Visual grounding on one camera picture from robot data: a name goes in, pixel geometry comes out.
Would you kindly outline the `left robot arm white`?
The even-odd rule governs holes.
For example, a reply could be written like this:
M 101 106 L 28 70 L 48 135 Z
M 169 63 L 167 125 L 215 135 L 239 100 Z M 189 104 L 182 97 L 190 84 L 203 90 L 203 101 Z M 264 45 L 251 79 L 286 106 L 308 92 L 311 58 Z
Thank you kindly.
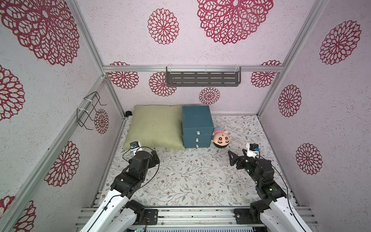
M 147 172 L 159 167 L 157 152 L 137 149 L 129 165 L 115 177 L 102 204 L 81 229 L 82 232 L 123 232 L 134 224 L 147 223 L 145 207 L 132 200 L 145 186 Z

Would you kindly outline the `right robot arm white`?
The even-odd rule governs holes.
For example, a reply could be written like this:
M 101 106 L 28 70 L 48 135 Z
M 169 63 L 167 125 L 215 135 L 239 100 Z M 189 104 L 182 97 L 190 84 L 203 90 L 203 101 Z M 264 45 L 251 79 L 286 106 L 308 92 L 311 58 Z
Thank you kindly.
M 272 232 L 311 232 L 288 194 L 274 180 L 275 167 L 270 160 L 262 158 L 260 152 L 243 149 L 238 156 L 228 151 L 230 166 L 245 170 L 256 184 L 260 200 L 252 202 L 247 213 L 236 212 L 237 217 L 246 217 L 248 222 L 263 223 Z

